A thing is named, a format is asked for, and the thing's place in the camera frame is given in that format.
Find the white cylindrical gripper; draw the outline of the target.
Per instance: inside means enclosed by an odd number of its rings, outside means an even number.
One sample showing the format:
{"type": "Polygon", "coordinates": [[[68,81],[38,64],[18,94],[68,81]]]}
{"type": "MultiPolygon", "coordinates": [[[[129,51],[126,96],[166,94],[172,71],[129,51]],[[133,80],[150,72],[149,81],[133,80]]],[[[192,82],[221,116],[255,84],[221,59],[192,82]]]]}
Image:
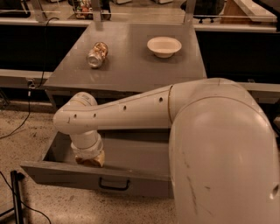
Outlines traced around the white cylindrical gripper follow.
{"type": "Polygon", "coordinates": [[[97,141],[93,146],[82,149],[71,143],[75,161],[78,165],[92,165],[94,167],[103,167],[105,162],[105,152],[103,151],[102,141],[97,141]]]}

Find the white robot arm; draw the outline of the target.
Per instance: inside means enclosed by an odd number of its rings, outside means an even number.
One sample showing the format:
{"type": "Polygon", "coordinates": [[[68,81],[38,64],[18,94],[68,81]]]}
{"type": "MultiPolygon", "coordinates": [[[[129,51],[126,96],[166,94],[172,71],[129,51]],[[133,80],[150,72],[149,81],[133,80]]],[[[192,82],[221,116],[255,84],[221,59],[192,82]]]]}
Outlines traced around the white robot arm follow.
{"type": "Polygon", "coordinates": [[[53,123],[83,158],[98,155],[98,130],[168,128],[178,224],[280,224],[274,130],[234,81],[183,82],[102,105],[78,93],[53,123]]]}

